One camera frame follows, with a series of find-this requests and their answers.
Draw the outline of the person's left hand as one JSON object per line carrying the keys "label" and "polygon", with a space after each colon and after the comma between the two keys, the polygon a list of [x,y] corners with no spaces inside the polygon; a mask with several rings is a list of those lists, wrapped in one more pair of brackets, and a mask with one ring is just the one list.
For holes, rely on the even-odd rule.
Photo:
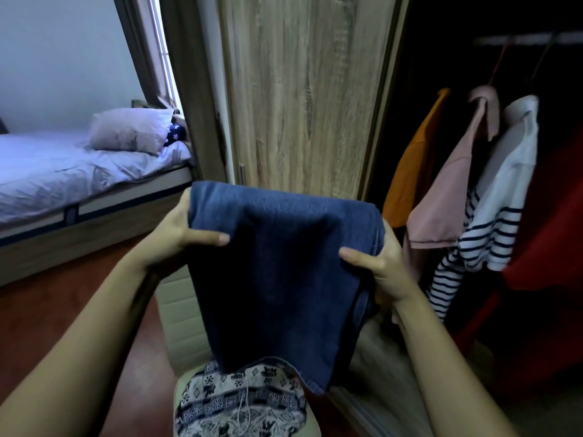
{"label": "person's left hand", "polygon": [[190,187],[184,190],[178,204],[128,253],[135,268],[165,279],[185,266],[186,251],[193,246],[184,243],[184,230],[191,228],[188,222],[191,190]]}

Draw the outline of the person's right hand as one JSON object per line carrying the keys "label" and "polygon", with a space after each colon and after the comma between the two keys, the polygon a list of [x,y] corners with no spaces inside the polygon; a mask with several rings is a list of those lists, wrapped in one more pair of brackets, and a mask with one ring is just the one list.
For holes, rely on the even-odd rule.
{"label": "person's right hand", "polygon": [[391,301],[398,303],[411,299],[419,287],[404,264],[402,248],[392,228],[386,220],[383,220],[383,225],[384,245],[378,255],[384,258],[384,271],[381,276],[375,276],[373,273],[372,275],[381,292]]}

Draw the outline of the blue denim garment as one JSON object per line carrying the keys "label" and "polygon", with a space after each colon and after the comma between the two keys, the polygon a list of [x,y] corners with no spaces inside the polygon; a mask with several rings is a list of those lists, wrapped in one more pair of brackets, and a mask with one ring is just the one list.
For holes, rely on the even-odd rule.
{"label": "blue denim garment", "polygon": [[188,268],[213,357],[231,373],[264,359],[291,366],[315,394],[347,372],[373,303],[370,272],[339,256],[372,256],[385,228],[375,205],[201,181],[188,224],[228,234],[195,245]]}

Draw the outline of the person's right forearm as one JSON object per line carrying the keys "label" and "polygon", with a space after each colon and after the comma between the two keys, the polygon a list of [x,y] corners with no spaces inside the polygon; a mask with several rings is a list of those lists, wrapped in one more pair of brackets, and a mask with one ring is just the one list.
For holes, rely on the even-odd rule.
{"label": "person's right forearm", "polygon": [[434,437],[520,437],[417,284],[406,283],[394,308]]}

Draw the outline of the white chair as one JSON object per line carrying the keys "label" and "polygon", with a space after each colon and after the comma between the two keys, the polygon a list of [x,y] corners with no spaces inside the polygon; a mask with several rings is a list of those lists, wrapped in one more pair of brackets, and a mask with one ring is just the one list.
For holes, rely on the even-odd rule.
{"label": "white chair", "polygon": [[[186,373],[215,360],[188,267],[184,266],[165,278],[157,287],[155,298],[169,362],[178,377],[178,385]],[[293,437],[321,437],[319,425],[309,404],[308,407],[309,423]]]}

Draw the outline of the orange hanging shirt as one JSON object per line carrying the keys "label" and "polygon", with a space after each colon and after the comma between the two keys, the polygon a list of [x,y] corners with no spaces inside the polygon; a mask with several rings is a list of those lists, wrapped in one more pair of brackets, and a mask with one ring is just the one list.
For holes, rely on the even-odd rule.
{"label": "orange hanging shirt", "polygon": [[431,185],[435,138],[450,88],[442,88],[399,160],[383,203],[383,219],[392,228],[404,227],[412,210]]}

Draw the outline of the dark blue star-print pillow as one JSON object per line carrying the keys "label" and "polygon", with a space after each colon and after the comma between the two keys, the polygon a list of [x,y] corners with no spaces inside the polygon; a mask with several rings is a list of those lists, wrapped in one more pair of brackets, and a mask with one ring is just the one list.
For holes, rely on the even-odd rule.
{"label": "dark blue star-print pillow", "polygon": [[177,141],[186,141],[187,140],[187,131],[186,128],[177,123],[171,123],[169,126],[169,131],[167,133],[164,146],[170,146],[171,144]]}

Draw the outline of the white pillow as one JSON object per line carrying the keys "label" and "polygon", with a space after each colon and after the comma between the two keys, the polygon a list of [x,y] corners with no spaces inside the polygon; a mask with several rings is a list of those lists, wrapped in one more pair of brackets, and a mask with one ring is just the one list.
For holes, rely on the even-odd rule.
{"label": "white pillow", "polygon": [[158,156],[172,123],[172,109],[118,108],[93,115],[89,144],[95,150]]}

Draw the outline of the white bed sheet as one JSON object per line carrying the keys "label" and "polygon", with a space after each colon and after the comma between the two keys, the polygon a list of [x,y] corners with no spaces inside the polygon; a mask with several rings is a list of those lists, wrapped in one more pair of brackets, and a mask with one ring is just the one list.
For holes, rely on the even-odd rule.
{"label": "white bed sheet", "polygon": [[87,130],[0,134],[0,225],[40,217],[192,160],[183,141],[151,155],[95,150]]}

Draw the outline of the patterned black and white garment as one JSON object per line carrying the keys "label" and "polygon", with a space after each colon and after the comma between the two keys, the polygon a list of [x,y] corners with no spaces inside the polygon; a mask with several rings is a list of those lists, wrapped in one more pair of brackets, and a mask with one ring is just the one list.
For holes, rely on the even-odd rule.
{"label": "patterned black and white garment", "polygon": [[309,407],[280,361],[223,374],[213,360],[179,380],[173,421],[174,437],[293,437],[309,423]]}

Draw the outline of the wooden wardrobe door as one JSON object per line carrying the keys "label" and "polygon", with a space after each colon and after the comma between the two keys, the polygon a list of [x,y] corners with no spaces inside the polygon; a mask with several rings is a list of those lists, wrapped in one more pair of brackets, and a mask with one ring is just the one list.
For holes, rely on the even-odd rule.
{"label": "wooden wardrobe door", "polygon": [[410,0],[217,0],[235,181],[364,200]]}

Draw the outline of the red hanging garment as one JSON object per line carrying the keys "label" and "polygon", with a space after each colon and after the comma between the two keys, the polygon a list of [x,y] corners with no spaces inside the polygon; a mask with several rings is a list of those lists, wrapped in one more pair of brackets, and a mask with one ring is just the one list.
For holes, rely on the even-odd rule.
{"label": "red hanging garment", "polygon": [[536,166],[510,263],[469,275],[446,325],[492,351],[499,398],[583,369],[583,124]]}

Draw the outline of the dark clothes hanger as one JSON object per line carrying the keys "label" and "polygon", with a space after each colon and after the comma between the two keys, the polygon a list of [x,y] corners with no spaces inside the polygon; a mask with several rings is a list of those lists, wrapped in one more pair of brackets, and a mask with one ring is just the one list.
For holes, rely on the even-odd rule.
{"label": "dark clothes hanger", "polygon": [[552,47],[555,45],[555,43],[557,43],[558,36],[559,36],[559,33],[552,33],[549,40],[545,44],[544,49],[541,53],[541,56],[537,60],[536,65],[534,67],[534,70],[527,81],[527,94],[528,95],[534,95],[534,88],[535,88],[534,85],[535,85],[535,80],[536,80],[536,77],[538,75],[538,72],[540,71],[540,68],[543,65],[544,59],[547,57],[548,53],[550,52],[550,49],[552,49]]}

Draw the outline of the bed with wooden frame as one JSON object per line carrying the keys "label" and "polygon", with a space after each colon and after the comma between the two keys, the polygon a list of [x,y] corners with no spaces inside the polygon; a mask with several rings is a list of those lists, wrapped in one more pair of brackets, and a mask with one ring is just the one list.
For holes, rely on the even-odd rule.
{"label": "bed with wooden frame", "polygon": [[[191,152],[190,143],[184,141]],[[0,286],[146,234],[193,181],[192,164],[120,184],[83,202],[0,225]]]}

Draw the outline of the metal wardrobe rail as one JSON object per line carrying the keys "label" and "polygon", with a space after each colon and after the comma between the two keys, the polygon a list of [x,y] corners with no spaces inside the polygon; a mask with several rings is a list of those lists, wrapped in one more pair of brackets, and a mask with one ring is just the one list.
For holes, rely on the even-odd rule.
{"label": "metal wardrobe rail", "polygon": [[503,46],[507,43],[520,46],[538,46],[547,45],[548,43],[558,45],[583,45],[583,30],[482,36],[473,40],[473,44],[476,46]]}

